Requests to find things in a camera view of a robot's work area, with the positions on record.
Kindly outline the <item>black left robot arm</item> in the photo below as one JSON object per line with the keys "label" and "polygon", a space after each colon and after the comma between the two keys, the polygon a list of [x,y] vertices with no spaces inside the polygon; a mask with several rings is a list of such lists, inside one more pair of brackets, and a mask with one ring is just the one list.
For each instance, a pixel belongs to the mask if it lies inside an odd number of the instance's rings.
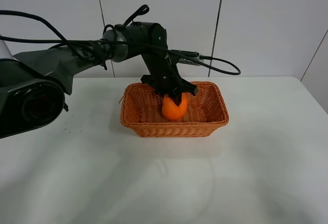
{"label": "black left robot arm", "polygon": [[99,41],[74,43],[46,50],[22,52],[1,59],[1,137],[24,133],[53,122],[67,110],[73,77],[95,66],[106,66],[140,55],[149,74],[141,81],[176,104],[183,93],[197,94],[197,86],[180,77],[179,51],[168,50],[167,32],[158,23],[116,25]]}

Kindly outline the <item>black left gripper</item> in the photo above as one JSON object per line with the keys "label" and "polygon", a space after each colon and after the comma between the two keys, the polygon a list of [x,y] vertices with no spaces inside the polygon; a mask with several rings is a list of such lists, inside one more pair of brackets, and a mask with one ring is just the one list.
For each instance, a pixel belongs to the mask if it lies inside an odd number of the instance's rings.
{"label": "black left gripper", "polygon": [[142,76],[143,84],[151,86],[160,95],[169,95],[176,106],[180,106],[184,93],[197,94],[198,87],[180,76],[176,67],[177,56],[157,50],[147,51],[141,56],[150,72]]}

